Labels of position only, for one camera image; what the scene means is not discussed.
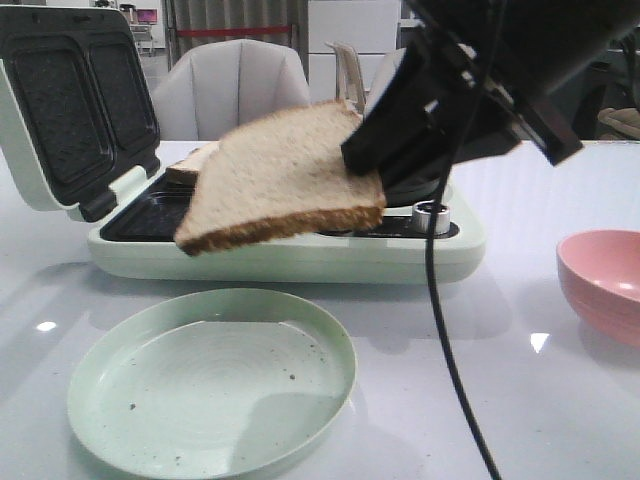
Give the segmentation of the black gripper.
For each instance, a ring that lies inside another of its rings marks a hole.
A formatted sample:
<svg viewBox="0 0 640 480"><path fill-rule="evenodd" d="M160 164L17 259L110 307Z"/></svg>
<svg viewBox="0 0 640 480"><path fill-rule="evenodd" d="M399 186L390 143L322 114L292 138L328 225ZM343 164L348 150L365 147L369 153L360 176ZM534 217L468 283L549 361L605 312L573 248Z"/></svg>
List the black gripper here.
<svg viewBox="0 0 640 480"><path fill-rule="evenodd" d="M421 28L342 154L386 188L531 140L552 164L582 144L551 93L639 22L635 1L413 1Z"/></svg>

